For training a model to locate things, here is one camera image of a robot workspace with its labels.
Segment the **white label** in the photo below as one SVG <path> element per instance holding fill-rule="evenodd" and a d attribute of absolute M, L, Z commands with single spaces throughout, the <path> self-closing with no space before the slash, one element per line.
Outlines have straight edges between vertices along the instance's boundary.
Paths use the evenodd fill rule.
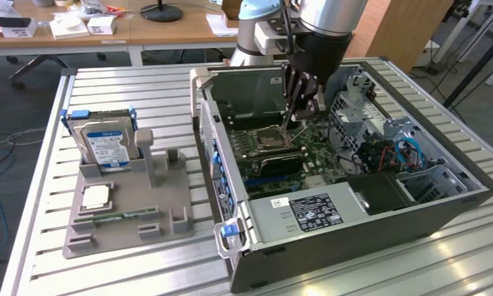
<path fill-rule="evenodd" d="M 98 163 L 104 167 L 120 167 L 130 163 L 128 150 L 122 145 L 124 139 L 120 131 L 88 133 L 88 141 Z"/>
<path fill-rule="evenodd" d="M 122 44 L 126 43 L 126 40 L 103 40 L 103 44 Z"/>
<path fill-rule="evenodd" d="M 283 197 L 282 199 L 274 199 L 274 200 L 271 200 L 271 203 L 272 203 L 274 208 L 287 207 L 288 206 L 288 197 Z"/>
<path fill-rule="evenodd" d="M 282 84 L 282 77 L 271 78 L 271 84 Z"/>

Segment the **black lamp base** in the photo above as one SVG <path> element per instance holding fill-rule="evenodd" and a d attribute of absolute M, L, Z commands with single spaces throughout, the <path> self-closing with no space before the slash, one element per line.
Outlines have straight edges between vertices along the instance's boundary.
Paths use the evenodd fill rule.
<path fill-rule="evenodd" d="M 142 8 L 142 10 L 147 9 L 151 10 L 142 12 L 140 15 L 152 22 L 168 23 L 183 17 L 183 10 L 168 4 L 163 5 L 163 10 L 159 10 L 158 4 Z"/>

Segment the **white box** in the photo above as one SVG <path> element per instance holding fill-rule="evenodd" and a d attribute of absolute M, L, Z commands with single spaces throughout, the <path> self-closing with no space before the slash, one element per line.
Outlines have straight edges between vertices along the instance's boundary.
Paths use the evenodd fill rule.
<path fill-rule="evenodd" d="M 88 28 L 78 17 L 55 18 L 50 22 L 50 27 L 55 40 L 90 36 Z"/>
<path fill-rule="evenodd" d="M 88 22 L 88 30 L 94 35 L 114 35 L 115 17 L 92 17 Z"/>
<path fill-rule="evenodd" d="M 431 58 L 436 56 L 436 53 L 439 52 L 439 49 L 442 48 L 440 45 L 438 45 L 434 41 L 428 41 L 424 47 L 424 51 L 419 57 L 418 62 L 415 63 L 414 67 L 426 67 L 430 65 Z"/>
<path fill-rule="evenodd" d="M 0 17 L 0 28 L 4 37 L 34 37 L 38 29 L 36 21 L 24 17 Z"/>

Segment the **motherboard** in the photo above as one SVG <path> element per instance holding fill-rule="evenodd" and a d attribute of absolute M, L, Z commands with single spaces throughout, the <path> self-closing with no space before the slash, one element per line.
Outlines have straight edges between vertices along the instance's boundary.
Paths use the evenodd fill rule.
<path fill-rule="evenodd" d="M 228 130 L 251 199 L 331 185 L 348 175 L 324 124 L 308 120 L 287 131 L 279 125 Z"/>

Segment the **power supply label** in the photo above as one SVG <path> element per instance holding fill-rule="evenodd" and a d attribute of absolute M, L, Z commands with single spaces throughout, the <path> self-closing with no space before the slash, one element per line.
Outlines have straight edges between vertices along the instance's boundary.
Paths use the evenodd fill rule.
<path fill-rule="evenodd" d="M 108 168 L 122 167 L 130 163 L 130 155 L 122 144 L 122 131 L 103 131 L 88 133 L 88 141 L 98 163 Z"/>
<path fill-rule="evenodd" d="M 306 232 L 344 222 L 327 193 L 290 200 L 290 204 Z"/>

